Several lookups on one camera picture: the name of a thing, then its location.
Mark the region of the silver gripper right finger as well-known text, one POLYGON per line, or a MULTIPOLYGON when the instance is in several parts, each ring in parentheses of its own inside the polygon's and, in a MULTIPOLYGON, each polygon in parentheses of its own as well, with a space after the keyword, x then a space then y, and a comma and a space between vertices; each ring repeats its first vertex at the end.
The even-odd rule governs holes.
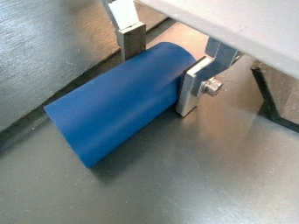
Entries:
POLYGON ((187 116, 195 109, 201 97, 215 96, 222 89, 222 82, 215 76, 226 71, 243 56, 231 46, 209 38, 206 55, 187 68, 182 79, 177 112, 187 116))

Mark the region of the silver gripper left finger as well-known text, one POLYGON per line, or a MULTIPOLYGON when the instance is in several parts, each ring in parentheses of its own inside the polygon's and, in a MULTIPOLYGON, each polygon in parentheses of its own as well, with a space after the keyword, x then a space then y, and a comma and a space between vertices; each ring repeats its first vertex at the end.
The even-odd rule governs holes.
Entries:
POLYGON ((134 0, 102 0, 117 29, 122 59, 130 60, 146 50, 146 24, 139 20, 134 0))

